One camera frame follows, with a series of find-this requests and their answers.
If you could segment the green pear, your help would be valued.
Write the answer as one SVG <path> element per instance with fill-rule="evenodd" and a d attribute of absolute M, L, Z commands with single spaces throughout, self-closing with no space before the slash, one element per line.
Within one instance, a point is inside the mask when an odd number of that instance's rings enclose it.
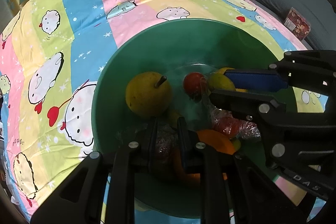
<path fill-rule="evenodd" d="M 173 99 L 173 90 L 166 76 L 158 72 L 143 72 L 127 84 L 125 100 L 137 116 L 147 119 L 165 111 Z"/>

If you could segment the red cherry tomato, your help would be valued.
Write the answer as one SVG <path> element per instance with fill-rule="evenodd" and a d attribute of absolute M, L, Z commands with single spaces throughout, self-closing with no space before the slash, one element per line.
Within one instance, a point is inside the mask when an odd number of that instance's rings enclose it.
<path fill-rule="evenodd" d="M 201 79 L 205 76 L 199 72 L 191 72 L 183 79 L 183 89 L 190 97 L 202 94 Z"/>

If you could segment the orange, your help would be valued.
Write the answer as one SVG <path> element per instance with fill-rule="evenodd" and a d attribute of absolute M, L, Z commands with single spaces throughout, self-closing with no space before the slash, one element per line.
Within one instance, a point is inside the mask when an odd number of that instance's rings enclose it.
<path fill-rule="evenodd" d="M 215 130 L 199 130 L 197 131 L 198 138 L 201 142 L 210 145 L 218 152 L 233 155 L 236 150 L 231 141 L 225 135 Z"/>

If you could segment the clear red candy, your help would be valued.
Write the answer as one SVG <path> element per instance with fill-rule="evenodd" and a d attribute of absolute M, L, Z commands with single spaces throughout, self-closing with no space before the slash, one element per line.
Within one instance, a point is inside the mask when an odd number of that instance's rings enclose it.
<path fill-rule="evenodd" d="M 174 152 L 177 140 L 177 133 L 169 124 L 158 126 L 155 153 L 159 163 L 165 164 L 169 161 L 171 154 Z"/>

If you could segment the red snack packet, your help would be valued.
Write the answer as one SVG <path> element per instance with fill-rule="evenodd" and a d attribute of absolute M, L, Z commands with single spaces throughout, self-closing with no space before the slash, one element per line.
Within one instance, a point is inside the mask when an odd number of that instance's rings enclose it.
<path fill-rule="evenodd" d="M 290 8 L 284 26 L 300 41 L 305 39 L 311 30 L 309 22 L 294 7 Z"/>

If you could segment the green plastic bowl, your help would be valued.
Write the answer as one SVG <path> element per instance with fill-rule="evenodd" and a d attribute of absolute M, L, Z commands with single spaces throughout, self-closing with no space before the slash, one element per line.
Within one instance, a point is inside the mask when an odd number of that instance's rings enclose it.
<path fill-rule="evenodd" d="M 170 108 L 158 118 L 159 130 L 168 125 L 169 110 L 175 110 L 190 130 L 198 131 L 208 128 L 209 119 L 203 104 L 193 102 L 183 90 L 188 73 L 209 75 L 222 67 L 266 69 L 283 53 L 272 36 L 255 38 L 214 20 L 181 19 L 149 27 L 112 55 L 98 79 L 92 105 L 95 146 L 102 153 L 116 152 L 146 128 L 147 120 L 135 115 L 125 100 L 128 82 L 140 73 L 161 73 L 173 89 Z M 199 184 L 174 168 L 173 151 L 168 152 L 170 162 L 135 175 L 135 199 L 151 209 L 148 213 L 200 218 Z"/>

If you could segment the colourful cartoon striped sheet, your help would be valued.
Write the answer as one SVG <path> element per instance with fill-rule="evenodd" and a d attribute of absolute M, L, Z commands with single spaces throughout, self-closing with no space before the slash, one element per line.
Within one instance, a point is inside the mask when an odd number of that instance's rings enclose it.
<path fill-rule="evenodd" d="M 169 7 L 241 28 L 277 57 L 304 49 L 248 0 L 29 0 L 1 33 L 6 182 L 25 220 L 93 151 L 91 103 L 108 60 L 171 20 Z"/>

